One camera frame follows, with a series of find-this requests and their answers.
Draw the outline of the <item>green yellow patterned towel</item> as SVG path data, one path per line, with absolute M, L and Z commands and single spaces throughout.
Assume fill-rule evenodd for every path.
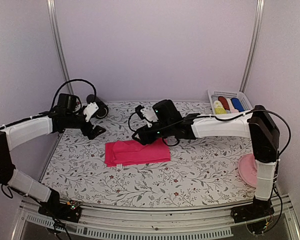
M 227 110 L 223 107 L 219 100 L 213 102 L 213 108 L 216 115 L 227 114 Z

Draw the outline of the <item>pink towel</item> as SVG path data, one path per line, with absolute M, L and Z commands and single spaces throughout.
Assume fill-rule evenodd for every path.
M 169 162 L 170 160 L 170 149 L 161 139 L 146 145 L 142 145 L 135 140 L 105 144 L 104 163 L 108 167 L 156 164 Z

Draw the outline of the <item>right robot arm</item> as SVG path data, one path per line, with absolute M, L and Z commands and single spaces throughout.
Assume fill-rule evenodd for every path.
M 160 139 L 163 143 L 173 137 L 197 140 L 209 137 L 236 137 L 250 139 L 252 154 L 243 156 L 237 171 L 247 182 L 248 170 L 255 170 L 255 192 L 248 213 L 259 218 L 268 210 L 278 175 L 282 151 L 279 148 L 280 131 L 271 116 L 277 113 L 256 105 L 252 110 L 225 114 L 189 113 L 182 116 L 170 99 L 162 100 L 152 108 L 138 105 L 134 114 L 146 125 L 134 130 L 132 139 L 146 146 Z

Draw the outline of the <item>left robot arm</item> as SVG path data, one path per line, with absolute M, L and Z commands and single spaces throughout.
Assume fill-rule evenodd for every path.
M 85 83 L 92 93 L 86 101 L 71 93 L 62 93 L 70 83 Z M 98 97 L 96 87 L 85 79 L 72 79 L 63 83 L 55 92 L 48 110 L 0 126 L 0 185 L 16 191 L 25 197 L 45 204 L 45 209 L 53 216 L 64 213 L 64 205 L 59 202 L 60 194 L 40 183 L 38 177 L 24 173 L 26 164 L 39 167 L 43 157 L 41 140 L 51 140 L 65 130 L 77 129 L 93 140 L 106 130 L 92 123 L 92 119 L 103 119 L 109 113 L 107 105 Z

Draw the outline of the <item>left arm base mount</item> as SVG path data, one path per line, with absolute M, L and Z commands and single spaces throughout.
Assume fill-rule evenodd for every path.
M 67 203 L 39 202 L 39 205 L 39 214 L 72 223 L 78 223 L 82 213 L 82 208 L 80 206 L 74 207 Z

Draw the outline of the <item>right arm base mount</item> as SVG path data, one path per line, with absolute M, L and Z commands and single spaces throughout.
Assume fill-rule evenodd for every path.
M 235 223 L 265 218 L 275 213 L 270 201 L 253 202 L 247 205 L 236 206 L 231 209 L 230 216 Z

